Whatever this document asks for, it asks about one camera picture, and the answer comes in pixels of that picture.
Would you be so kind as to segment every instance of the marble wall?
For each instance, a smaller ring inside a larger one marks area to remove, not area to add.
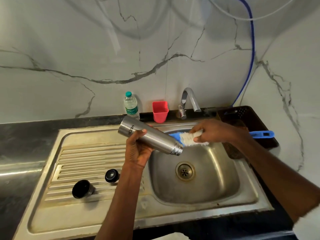
[[[281,32],[257,62],[237,104],[253,107],[275,132],[280,147],[274,153],[320,187],[319,20],[320,0],[294,4],[280,24],[290,28]]]
[[[248,0],[254,15],[287,1]],[[257,59],[286,11],[255,22]],[[0,30],[0,123],[122,114],[126,91],[141,112],[176,109],[187,86],[201,107],[229,105],[251,56],[249,22],[209,0],[0,0]]]

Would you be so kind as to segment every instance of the white bristles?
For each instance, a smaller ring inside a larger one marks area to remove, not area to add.
[[[188,146],[194,146],[194,145],[202,145],[202,146],[206,146],[206,145],[209,145],[209,142],[194,142],[193,141],[193,138],[194,137],[198,137],[198,136],[201,136],[202,134],[202,130],[199,130],[193,134],[191,133],[188,133],[188,132],[184,132],[184,133],[181,133],[180,134],[180,140],[181,140],[181,143],[185,146],[185,147],[188,147]]]

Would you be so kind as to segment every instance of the green bottle label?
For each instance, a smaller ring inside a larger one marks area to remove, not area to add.
[[[138,113],[138,106],[136,106],[135,108],[132,109],[125,109],[127,111],[127,114],[129,115],[135,115],[136,113]]]

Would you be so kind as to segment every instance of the pink container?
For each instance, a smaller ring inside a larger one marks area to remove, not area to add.
[[[157,123],[165,122],[169,109],[167,101],[156,101],[152,103],[153,119]]]

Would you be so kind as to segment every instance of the sink drain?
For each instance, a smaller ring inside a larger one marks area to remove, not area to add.
[[[176,166],[176,174],[182,181],[189,181],[193,179],[195,173],[196,171],[194,166],[187,161],[182,161]]]

